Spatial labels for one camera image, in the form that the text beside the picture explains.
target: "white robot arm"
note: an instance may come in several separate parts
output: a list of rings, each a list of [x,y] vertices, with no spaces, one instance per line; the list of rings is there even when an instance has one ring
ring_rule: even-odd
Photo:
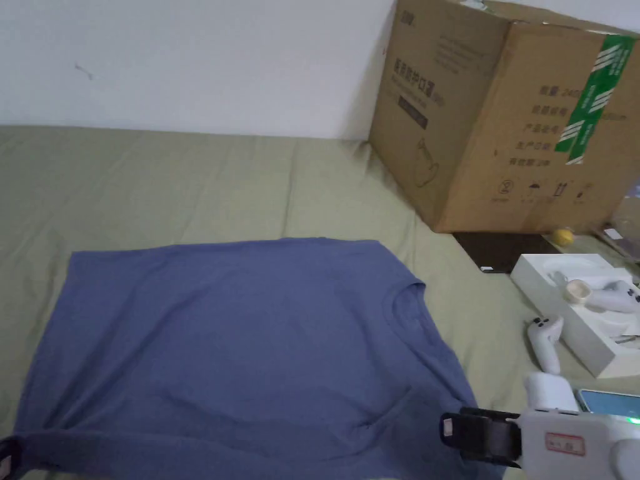
[[[465,459],[522,468],[529,480],[640,479],[640,419],[463,408],[442,415],[440,438]]]

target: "sticker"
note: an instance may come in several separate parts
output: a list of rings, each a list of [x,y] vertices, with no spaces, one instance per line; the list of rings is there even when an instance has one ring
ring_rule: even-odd
[[[607,35],[591,69],[587,85],[556,144],[556,152],[568,152],[567,165],[584,162],[584,152],[607,106],[636,40],[630,36]]]
[[[444,436],[451,436],[453,435],[453,420],[451,419],[445,419],[442,422],[442,434]]]
[[[562,433],[547,433],[545,435],[545,446],[552,452],[566,453],[584,457],[586,449],[584,438],[575,435],[564,435]]]
[[[612,240],[622,240],[623,238],[615,228],[607,228],[604,232],[607,234],[607,237]]]
[[[4,480],[11,473],[11,456],[3,458],[0,461],[0,480]]]

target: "wrinkled fabric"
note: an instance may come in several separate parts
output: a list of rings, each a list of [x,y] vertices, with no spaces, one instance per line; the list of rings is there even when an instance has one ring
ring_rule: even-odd
[[[23,470],[497,479],[440,442],[475,401],[423,293],[374,241],[75,253],[20,402]]]

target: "printed symbol on box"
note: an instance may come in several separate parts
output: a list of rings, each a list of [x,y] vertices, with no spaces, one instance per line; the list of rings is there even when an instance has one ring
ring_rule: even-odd
[[[561,196],[565,189],[569,186],[568,183],[559,183],[558,186],[556,187],[556,191],[554,192],[554,196]]]
[[[584,197],[584,194],[585,194],[585,193],[588,193],[588,191],[591,189],[591,187],[593,187],[593,184],[592,184],[592,183],[587,183],[587,184],[582,188],[582,190],[580,190],[580,191],[578,192],[578,195],[576,195],[575,197],[576,197],[576,198],[582,198],[582,197]]]
[[[510,193],[511,190],[513,190],[513,186],[514,183],[511,180],[505,180],[500,184],[500,187],[498,187],[498,193],[506,195],[507,193]]]
[[[424,143],[424,138],[418,142],[413,164],[413,178],[418,188],[428,185],[438,175],[440,164],[433,161],[433,157]]]
[[[532,196],[534,193],[538,192],[540,190],[540,184],[537,182],[533,182],[531,185],[529,185],[529,196]]]

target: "phone screen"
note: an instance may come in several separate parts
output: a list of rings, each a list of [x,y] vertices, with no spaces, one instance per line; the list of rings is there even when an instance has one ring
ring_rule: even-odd
[[[640,397],[590,390],[580,390],[579,397],[593,413],[640,419]]]

